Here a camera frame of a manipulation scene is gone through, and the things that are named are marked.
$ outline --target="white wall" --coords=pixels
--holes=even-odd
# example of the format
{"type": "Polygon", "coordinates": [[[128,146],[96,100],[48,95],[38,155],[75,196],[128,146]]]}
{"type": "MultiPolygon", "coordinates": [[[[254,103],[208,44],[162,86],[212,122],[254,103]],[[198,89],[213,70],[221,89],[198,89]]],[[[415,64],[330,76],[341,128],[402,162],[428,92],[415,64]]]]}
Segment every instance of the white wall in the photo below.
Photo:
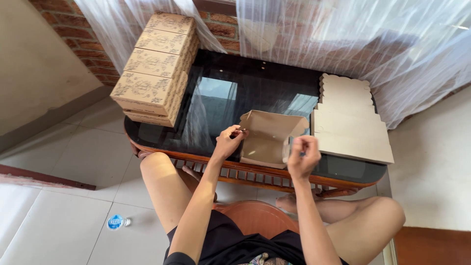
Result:
{"type": "Polygon", "coordinates": [[[405,226],[471,231],[471,87],[389,133],[405,226]]]}
{"type": "Polygon", "coordinates": [[[0,136],[101,85],[27,0],[0,1],[0,136]]]}

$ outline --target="glass table top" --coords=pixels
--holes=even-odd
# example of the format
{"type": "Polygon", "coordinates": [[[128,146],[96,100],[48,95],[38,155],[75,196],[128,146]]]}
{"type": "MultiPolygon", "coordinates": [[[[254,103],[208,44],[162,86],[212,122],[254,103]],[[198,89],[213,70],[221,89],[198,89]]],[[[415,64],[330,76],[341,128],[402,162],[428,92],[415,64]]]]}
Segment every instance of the glass table top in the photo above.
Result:
{"type": "MultiPolygon", "coordinates": [[[[252,109],[285,115],[310,113],[323,72],[199,50],[174,128],[125,118],[127,135],[137,144],[210,157],[220,132],[239,124],[252,109]]],[[[227,160],[239,162],[240,149],[227,160]]],[[[375,182],[386,165],[322,154],[314,175],[359,183],[375,182]]]]}

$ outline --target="wooden chair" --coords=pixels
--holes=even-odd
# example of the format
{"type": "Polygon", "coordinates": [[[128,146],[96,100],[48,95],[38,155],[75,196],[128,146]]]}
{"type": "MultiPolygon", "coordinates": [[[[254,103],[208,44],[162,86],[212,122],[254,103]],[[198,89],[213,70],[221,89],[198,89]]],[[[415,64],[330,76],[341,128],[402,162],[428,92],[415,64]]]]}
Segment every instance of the wooden chair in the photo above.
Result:
{"type": "Polygon", "coordinates": [[[215,203],[213,209],[231,218],[244,235],[259,233],[271,239],[286,230],[299,233],[297,221],[262,201],[242,200],[227,205],[215,203]]]}

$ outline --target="box flap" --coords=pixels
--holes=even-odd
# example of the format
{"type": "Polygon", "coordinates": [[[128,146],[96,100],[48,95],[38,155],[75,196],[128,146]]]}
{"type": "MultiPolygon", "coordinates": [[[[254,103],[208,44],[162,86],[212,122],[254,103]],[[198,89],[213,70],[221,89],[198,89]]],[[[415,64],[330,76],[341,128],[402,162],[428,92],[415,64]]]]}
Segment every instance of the box flap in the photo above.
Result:
{"type": "Polygon", "coordinates": [[[289,116],[251,110],[241,117],[241,129],[250,131],[241,152],[242,163],[285,168],[290,136],[303,135],[309,122],[302,116],[289,116]]]}

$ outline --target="stack of boxes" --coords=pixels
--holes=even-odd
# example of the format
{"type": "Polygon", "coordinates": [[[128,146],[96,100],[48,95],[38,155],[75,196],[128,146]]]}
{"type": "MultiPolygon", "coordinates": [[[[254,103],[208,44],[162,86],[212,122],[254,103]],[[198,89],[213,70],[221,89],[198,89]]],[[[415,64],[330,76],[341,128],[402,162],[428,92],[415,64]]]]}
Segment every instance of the stack of boxes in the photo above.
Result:
{"type": "Polygon", "coordinates": [[[323,74],[319,103],[311,113],[311,134],[319,151],[393,164],[386,124],[375,113],[370,83],[323,74]]]}
{"type": "Polygon", "coordinates": [[[153,14],[111,98],[133,121],[173,127],[198,44],[192,17],[153,14]]]}

